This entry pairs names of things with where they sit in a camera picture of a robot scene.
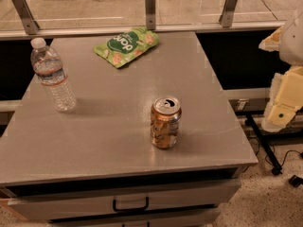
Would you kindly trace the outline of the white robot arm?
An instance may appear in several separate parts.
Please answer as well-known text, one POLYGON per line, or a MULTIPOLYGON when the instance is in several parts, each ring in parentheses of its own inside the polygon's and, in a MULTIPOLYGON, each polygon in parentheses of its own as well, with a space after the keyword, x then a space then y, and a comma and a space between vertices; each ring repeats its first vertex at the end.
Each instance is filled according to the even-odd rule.
POLYGON ((262 40, 258 48, 277 51, 279 58, 291 65, 284 74, 274 74, 261 122, 265 131, 279 132, 303 107, 303 10, 297 9, 285 25, 262 40))

